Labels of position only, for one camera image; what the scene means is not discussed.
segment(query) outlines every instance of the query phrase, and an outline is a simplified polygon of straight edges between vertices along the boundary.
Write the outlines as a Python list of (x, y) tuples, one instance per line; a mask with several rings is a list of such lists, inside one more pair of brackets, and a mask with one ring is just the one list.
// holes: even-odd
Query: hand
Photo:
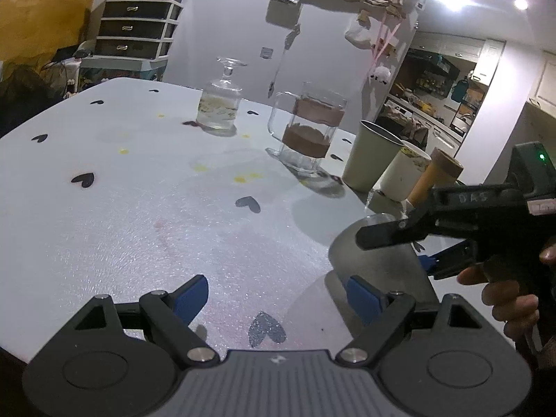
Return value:
[[(544, 264), (556, 266), (556, 243), (547, 246), (540, 253), (539, 258)], [(487, 282), (487, 278), (478, 266), (471, 266), (458, 274), (458, 283), (462, 285)], [(539, 320), (538, 297), (519, 296), (519, 284), (516, 281), (487, 284), (483, 288), (482, 299), (487, 306), (493, 306), (492, 316), (495, 320), (507, 322), (504, 326), (504, 334), (514, 341)]]

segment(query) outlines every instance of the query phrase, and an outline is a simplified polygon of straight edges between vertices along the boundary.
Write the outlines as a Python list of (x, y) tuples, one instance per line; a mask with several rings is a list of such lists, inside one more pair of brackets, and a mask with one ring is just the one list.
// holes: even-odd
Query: glass mug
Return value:
[[(280, 97), (286, 95), (294, 97), (295, 104), (290, 122), (279, 138), (272, 129), (272, 122)], [(319, 89), (309, 82), (303, 84), (301, 96), (288, 91), (277, 93), (267, 127), (272, 137), (282, 143), (278, 159), (293, 170), (316, 172), (328, 152), (347, 103), (340, 94)]]

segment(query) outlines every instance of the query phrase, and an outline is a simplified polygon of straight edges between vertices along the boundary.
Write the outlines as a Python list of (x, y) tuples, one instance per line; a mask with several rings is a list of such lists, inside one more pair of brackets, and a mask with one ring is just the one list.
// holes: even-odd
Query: white plush toy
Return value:
[(371, 79), (375, 79), (376, 81), (380, 82), (380, 83), (384, 83), (384, 84), (388, 84), (388, 81), (390, 81), (390, 77), (392, 76), (390, 69), (388, 67), (385, 67), (383, 65), (378, 66), (374, 72), (371, 74)]

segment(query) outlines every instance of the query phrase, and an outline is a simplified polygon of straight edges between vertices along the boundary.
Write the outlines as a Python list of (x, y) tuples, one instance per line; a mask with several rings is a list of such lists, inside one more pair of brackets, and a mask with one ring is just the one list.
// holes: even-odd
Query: black drawer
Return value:
[(166, 19), (170, 5), (165, 1), (107, 1), (102, 16)]
[[(167, 54), (169, 48), (169, 42), (162, 44), (160, 55)], [(156, 59), (157, 50), (158, 42), (148, 40), (97, 39), (95, 55)]]
[(164, 26), (164, 22), (147, 22), (145, 20), (102, 20), (98, 35), (161, 39)]

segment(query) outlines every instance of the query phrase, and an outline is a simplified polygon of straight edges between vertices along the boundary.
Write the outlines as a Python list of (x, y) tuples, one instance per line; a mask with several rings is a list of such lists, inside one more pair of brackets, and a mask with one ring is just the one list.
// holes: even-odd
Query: brown cup lid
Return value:
[(463, 165), (459, 161), (437, 147), (430, 154), (430, 159), (450, 177), (458, 178), (463, 171)]

